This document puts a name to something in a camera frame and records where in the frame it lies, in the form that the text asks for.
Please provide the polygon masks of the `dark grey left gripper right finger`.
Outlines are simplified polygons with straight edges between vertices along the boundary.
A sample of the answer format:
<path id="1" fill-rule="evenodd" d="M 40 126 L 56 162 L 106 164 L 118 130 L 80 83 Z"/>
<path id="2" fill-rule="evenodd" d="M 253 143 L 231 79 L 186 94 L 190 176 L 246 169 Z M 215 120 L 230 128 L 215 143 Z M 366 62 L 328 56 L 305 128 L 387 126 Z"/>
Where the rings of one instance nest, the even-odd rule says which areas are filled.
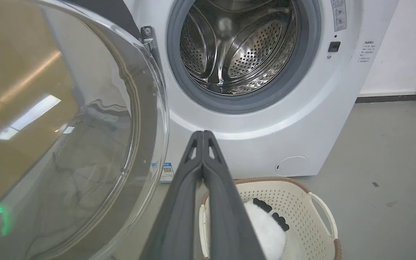
<path id="1" fill-rule="evenodd" d="M 264 260 L 221 148 L 211 131 L 203 132 L 202 172 L 209 190 L 212 260 Z"/>

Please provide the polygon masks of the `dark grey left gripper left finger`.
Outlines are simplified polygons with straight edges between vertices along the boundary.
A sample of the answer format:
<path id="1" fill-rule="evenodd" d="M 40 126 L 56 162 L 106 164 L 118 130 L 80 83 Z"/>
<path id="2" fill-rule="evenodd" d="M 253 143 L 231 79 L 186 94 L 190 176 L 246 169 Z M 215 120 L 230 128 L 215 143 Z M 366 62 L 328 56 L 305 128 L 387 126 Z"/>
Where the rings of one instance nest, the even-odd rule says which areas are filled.
<path id="1" fill-rule="evenodd" d="M 203 143 L 202 131 L 190 137 L 140 259 L 194 258 L 195 195 L 203 178 Z"/>

